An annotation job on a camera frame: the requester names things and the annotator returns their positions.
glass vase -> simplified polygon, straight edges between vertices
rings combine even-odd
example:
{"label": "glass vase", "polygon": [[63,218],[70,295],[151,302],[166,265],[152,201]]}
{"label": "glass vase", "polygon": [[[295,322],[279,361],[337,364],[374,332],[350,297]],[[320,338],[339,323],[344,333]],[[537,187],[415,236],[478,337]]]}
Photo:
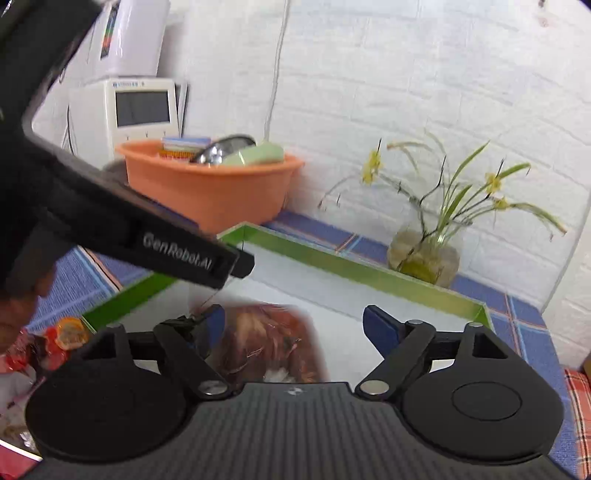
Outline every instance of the glass vase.
{"label": "glass vase", "polygon": [[415,205],[410,212],[407,223],[394,235],[388,248],[388,266],[448,288],[460,267],[465,226],[451,222],[438,227],[438,215]]}

red checkered cloth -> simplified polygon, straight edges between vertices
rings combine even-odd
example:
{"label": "red checkered cloth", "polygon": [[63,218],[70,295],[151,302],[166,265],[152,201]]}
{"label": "red checkered cloth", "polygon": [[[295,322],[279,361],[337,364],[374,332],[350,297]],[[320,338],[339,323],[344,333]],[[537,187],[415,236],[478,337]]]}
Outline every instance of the red checkered cloth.
{"label": "red checkered cloth", "polygon": [[573,403],[579,478],[587,478],[591,475],[591,385],[584,373],[569,369],[564,372]]}

tiled countertop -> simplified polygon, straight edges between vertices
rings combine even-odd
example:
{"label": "tiled countertop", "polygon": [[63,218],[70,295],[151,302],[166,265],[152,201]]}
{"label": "tiled countertop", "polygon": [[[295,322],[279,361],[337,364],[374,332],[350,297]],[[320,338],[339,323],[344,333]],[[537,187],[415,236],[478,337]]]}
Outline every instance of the tiled countertop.
{"label": "tiled countertop", "polygon": [[[381,265],[386,263],[386,245],[305,216],[284,211],[266,226],[341,255]],[[43,330],[63,316],[81,314],[135,283],[146,273],[141,268],[76,248],[58,263],[56,283],[50,296],[40,302],[30,328],[33,331]],[[454,280],[452,290],[486,303],[496,334],[558,392],[564,404],[565,421],[551,456],[566,470],[576,474],[577,453],[570,397],[540,312],[509,294],[461,275]]]}

yellow flower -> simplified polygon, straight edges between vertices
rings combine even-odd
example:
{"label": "yellow flower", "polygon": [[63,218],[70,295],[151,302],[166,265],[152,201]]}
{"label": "yellow flower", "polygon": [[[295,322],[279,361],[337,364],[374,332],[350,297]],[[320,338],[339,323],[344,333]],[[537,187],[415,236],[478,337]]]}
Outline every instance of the yellow flower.
{"label": "yellow flower", "polygon": [[497,210],[507,210],[511,204],[505,200],[505,197],[501,199],[492,199],[492,203]]}
{"label": "yellow flower", "polygon": [[501,189],[501,179],[497,178],[494,173],[487,173],[486,179],[486,192],[490,195],[498,192]]}
{"label": "yellow flower", "polygon": [[375,176],[378,174],[379,169],[382,167],[382,160],[379,151],[372,150],[369,154],[369,158],[363,170],[361,171],[361,181],[367,185],[371,185],[374,182]]}

red plastic bag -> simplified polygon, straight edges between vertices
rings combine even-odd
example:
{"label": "red plastic bag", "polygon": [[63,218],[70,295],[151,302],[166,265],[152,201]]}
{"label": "red plastic bag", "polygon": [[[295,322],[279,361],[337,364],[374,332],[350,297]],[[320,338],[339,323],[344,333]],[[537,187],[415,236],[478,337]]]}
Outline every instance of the red plastic bag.
{"label": "red plastic bag", "polygon": [[225,311],[226,329],[207,361],[228,383],[325,381],[324,361],[303,315],[270,304]]}

